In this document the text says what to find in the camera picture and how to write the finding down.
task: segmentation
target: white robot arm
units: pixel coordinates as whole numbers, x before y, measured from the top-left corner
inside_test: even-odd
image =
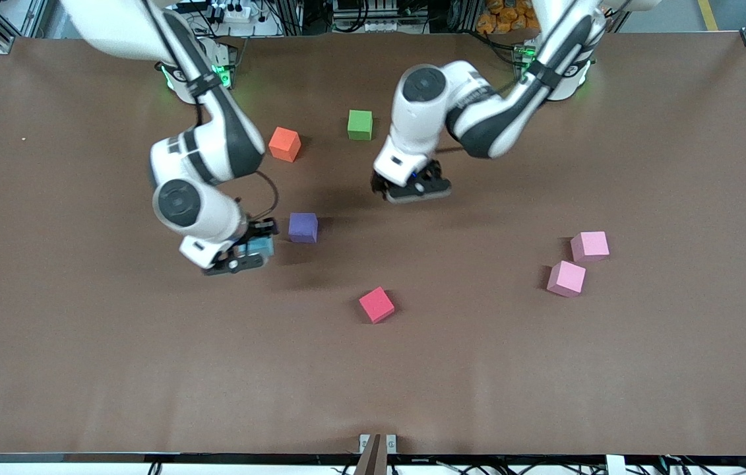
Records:
[[[254,174],[264,156],[264,139],[223,87],[188,24],[149,0],[63,3],[80,35],[95,48],[180,70],[194,102],[206,106],[212,116],[208,123],[150,148],[153,209],[165,226],[185,237],[180,252],[207,274],[264,265],[273,254],[276,223],[245,214],[215,188]]]
[[[507,98],[466,61],[405,72],[396,87],[390,134],[373,165],[373,191],[394,203],[448,195],[451,183],[433,159],[444,126],[470,156],[494,159],[510,150],[545,100],[566,99],[584,83],[607,24],[599,3],[571,0],[551,11],[563,3],[535,2],[548,33]]]

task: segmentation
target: brown table surface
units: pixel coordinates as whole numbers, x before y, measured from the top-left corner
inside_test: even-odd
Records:
[[[203,277],[153,215],[150,145],[194,111],[152,64],[74,40],[0,57],[0,451],[746,454],[746,48],[736,33],[607,36],[583,90],[454,193],[390,205],[373,157],[415,63],[469,36],[253,40],[235,96],[265,137],[276,216],[321,217],[269,267]],[[373,111],[372,142],[346,138]],[[454,144],[448,137],[442,146]],[[247,210],[257,177],[225,183]],[[542,290],[579,231],[613,255]],[[369,325],[357,299],[399,309]]]

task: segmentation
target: power strip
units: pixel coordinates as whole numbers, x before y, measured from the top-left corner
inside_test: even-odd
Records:
[[[364,31],[397,31],[398,25],[394,19],[373,20],[364,23]]]
[[[226,12],[224,21],[228,21],[229,23],[249,23],[249,13],[252,13],[252,11],[250,7],[243,7],[240,12],[236,12],[235,10]]]

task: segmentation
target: gray floor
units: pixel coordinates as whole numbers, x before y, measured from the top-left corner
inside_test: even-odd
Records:
[[[663,0],[655,9],[631,13],[622,27],[622,33],[684,33],[705,30],[704,17],[701,16],[696,0]]]
[[[708,0],[719,30],[746,26],[746,0]],[[631,13],[623,33],[707,31],[698,0],[663,0],[648,12]]]

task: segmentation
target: cube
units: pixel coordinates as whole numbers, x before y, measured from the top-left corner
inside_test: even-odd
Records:
[[[377,288],[360,299],[364,312],[367,312],[370,321],[381,322],[396,310],[390,298],[387,297],[385,289]]]
[[[352,141],[372,141],[373,112],[349,111],[349,125],[346,126]]]
[[[560,261],[559,264],[551,268],[547,289],[554,294],[563,295],[563,297],[578,297],[578,295],[581,295],[581,288],[584,286],[585,274],[586,269],[583,267],[571,262]]]
[[[291,213],[288,235],[292,243],[316,243],[317,214]]]
[[[603,231],[581,232],[572,238],[572,261],[596,262],[608,255],[607,234]]]
[[[303,143],[299,139],[299,133],[282,127],[276,127],[273,138],[270,139],[270,153],[279,160],[293,162],[297,160],[297,153]]]
[[[242,255],[244,253],[246,255],[262,255],[265,258],[273,256],[273,237],[255,237],[247,241],[246,244],[239,246],[238,250]]]

